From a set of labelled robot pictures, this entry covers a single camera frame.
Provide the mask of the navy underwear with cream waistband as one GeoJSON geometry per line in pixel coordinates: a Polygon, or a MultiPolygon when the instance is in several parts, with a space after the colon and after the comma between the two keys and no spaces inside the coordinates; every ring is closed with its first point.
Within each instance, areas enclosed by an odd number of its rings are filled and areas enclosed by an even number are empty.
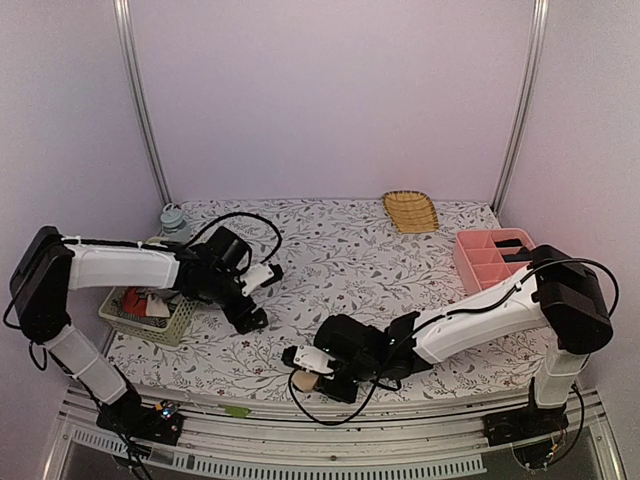
{"type": "Polygon", "coordinates": [[[531,261],[531,251],[527,247],[502,249],[501,256],[505,263],[526,263],[531,261]]]}

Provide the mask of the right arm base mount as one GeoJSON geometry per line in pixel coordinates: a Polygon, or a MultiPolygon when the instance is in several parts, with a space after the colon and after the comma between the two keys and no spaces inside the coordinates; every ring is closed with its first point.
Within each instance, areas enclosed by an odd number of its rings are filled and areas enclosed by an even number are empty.
{"type": "Polygon", "coordinates": [[[483,435],[490,446],[505,445],[560,432],[568,426],[566,405],[552,409],[530,403],[522,408],[482,417],[483,435]]]}

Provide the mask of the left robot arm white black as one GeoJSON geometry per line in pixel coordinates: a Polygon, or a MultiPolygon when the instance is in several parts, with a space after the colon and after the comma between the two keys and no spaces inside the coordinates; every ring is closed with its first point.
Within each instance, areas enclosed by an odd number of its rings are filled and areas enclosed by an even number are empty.
{"type": "Polygon", "coordinates": [[[9,328],[42,347],[103,404],[128,434],[148,426],[148,412],[130,396],[126,377],[73,323],[71,293],[137,287],[177,294],[219,306],[241,334],[263,328],[264,310],[253,292],[282,277],[280,267],[254,262],[251,247],[219,228],[205,242],[132,242],[62,235],[41,228],[27,247],[10,281],[9,328]]]}

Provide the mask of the beige garment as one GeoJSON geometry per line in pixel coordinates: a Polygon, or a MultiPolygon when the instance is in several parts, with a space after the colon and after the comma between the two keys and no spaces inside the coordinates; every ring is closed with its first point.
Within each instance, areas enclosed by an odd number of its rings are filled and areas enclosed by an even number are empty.
{"type": "Polygon", "coordinates": [[[319,380],[319,375],[304,370],[295,370],[291,376],[292,387],[301,393],[315,391],[319,380]]]}

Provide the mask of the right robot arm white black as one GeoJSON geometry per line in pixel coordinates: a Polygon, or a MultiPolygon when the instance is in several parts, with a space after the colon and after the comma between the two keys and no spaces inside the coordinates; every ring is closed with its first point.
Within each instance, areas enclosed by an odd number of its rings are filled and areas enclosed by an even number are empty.
{"type": "Polygon", "coordinates": [[[607,269],[542,245],[530,262],[500,283],[447,307],[411,311],[379,330],[347,315],[328,317],[313,345],[327,363],[314,390],[351,404],[362,382],[403,379],[499,337],[550,328],[555,335],[533,376],[533,401],[517,415],[517,427],[537,436],[552,424],[588,357],[613,337],[598,275],[607,269]]]}

